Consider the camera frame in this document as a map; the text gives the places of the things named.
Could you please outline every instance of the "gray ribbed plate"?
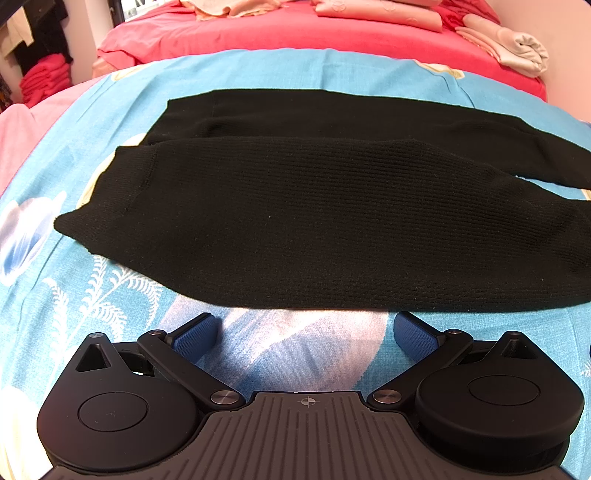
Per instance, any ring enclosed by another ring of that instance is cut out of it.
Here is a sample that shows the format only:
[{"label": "gray ribbed plate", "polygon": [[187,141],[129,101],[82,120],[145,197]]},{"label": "gray ribbed plate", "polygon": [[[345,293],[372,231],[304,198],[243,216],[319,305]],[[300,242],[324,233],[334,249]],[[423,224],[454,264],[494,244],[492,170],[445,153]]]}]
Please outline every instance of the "gray ribbed plate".
[{"label": "gray ribbed plate", "polygon": [[[398,413],[366,408],[355,392],[259,393],[216,412],[187,448],[143,471],[87,476],[63,467],[43,480],[492,480],[426,448]],[[511,480],[570,480],[558,467]]]}]

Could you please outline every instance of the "white wall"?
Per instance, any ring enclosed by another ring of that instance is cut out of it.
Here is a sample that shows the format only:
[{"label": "white wall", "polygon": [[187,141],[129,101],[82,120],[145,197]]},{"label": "white wall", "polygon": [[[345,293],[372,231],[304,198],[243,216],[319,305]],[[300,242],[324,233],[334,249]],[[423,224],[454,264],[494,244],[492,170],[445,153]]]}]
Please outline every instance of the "white wall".
[{"label": "white wall", "polygon": [[537,37],[550,53],[548,102],[591,122],[591,6],[584,0],[488,0],[501,23]]},{"label": "white wall", "polygon": [[22,100],[21,89],[18,84],[22,79],[21,68],[17,60],[11,53],[5,59],[0,55],[0,75],[12,90],[12,101],[20,102]]},{"label": "white wall", "polygon": [[85,82],[92,78],[92,63],[96,48],[107,32],[113,28],[107,0],[64,0],[68,18],[62,22],[70,47],[72,82]]}]

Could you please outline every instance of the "blue floral bedsheet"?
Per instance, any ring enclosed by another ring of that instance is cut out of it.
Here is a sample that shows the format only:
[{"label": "blue floral bedsheet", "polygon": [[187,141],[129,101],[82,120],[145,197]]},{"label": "blue floral bedsheet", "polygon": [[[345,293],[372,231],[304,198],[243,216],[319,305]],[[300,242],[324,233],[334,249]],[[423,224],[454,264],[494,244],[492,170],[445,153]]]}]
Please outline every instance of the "blue floral bedsheet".
[{"label": "blue floral bedsheet", "polygon": [[[310,88],[400,96],[520,116],[591,150],[591,131],[524,92],[444,66],[332,50],[227,51],[133,67],[105,77],[56,122],[0,197],[0,475],[37,479],[49,467],[35,433],[39,406],[82,339],[171,330],[210,311],[223,334],[201,365],[246,397],[253,390],[361,390],[411,364],[394,342],[396,312],[230,309],[180,296],[53,230],[81,205],[118,145],[135,145],[172,98],[224,88]],[[587,191],[536,182],[559,195]],[[521,330],[591,398],[591,304],[543,312],[417,315],[476,339]],[[591,475],[589,409],[564,466]]]}]

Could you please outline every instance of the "red folded towel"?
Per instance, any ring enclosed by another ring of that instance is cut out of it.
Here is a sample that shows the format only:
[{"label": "red folded towel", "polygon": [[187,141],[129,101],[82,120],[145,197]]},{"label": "red folded towel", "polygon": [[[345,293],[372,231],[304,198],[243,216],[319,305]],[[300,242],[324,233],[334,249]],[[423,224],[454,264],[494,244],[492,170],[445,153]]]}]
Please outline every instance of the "red folded towel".
[{"label": "red folded towel", "polygon": [[30,108],[72,86],[70,66],[61,53],[48,55],[27,72],[20,86],[22,100]]},{"label": "red folded towel", "polygon": [[52,70],[56,70],[59,67],[61,67],[65,62],[66,59],[61,53],[52,53],[51,55],[43,57],[41,60],[39,60],[37,64],[27,72],[23,80],[25,78],[35,75],[36,73],[45,74]]},{"label": "red folded towel", "polygon": [[47,90],[52,89],[58,83],[63,82],[64,80],[70,80],[70,72],[66,72],[65,74],[56,77],[54,79],[44,79],[35,82],[35,85],[26,87],[21,87],[22,95],[27,96],[35,92],[36,90]]},{"label": "red folded towel", "polygon": [[38,85],[46,82],[47,80],[52,80],[54,83],[57,83],[63,77],[67,76],[69,72],[70,66],[65,62],[61,67],[56,68],[55,70],[38,72],[34,73],[33,75],[29,75],[30,72],[28,72],[21,80],[21,90],[36,88]]},{"label": "red folded towel", "polygon": [[62,90],[66,90],[71,86],[72,82],[69,78],[67,78],[66,80],[62,80],[60,83],[54,85],[52,88],[45,90],[35,90],[30,96],[23,98],[23,101],[27,107],[31,108],[51,95],[61,92]]}]

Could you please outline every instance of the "mattress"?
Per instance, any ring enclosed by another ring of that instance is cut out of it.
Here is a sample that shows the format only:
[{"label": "mattress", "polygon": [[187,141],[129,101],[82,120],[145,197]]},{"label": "mattress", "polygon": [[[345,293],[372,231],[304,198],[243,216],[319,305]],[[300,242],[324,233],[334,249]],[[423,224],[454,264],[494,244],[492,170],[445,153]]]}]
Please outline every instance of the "mattress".
[{"label": "mattress", "polygon": [[455,32],[435,33],[406,25],[318,17],[309,2],[295,1],[265,15],[197,22],[179,1],[117,26],[98,48],[114,69],[183,55],[234,48],[333,48],[444,64],[497,80],[545,100],[545,86],[499,65]]},{"label": "mattress", "polygon": [[[91,85],[59,117],[0,197],[0,474],[37,479],[50,467],[35,432],[45,396],[82,339],[103,331],[133,341],[201,312],[223,335],[199,363],[239,390],[359,390],[367,395],[412,361],[394,341],[396,312],[227,308],[190,299],[53,229],[53,219],[92,191],[115,148],[138,144],[167,101],[214,89],[326,89],[431,100],[508,113],[591,150],[591,129],[540,98],[460,70],[334,50],[232,50],[153,62]],[[587,191],[536,182],[586,201]],[[415,312],[435,328],[496,340],[531,338],[591,398],[591,304],[503,314]],[[563,466],[591,475],[589,408]]]}]

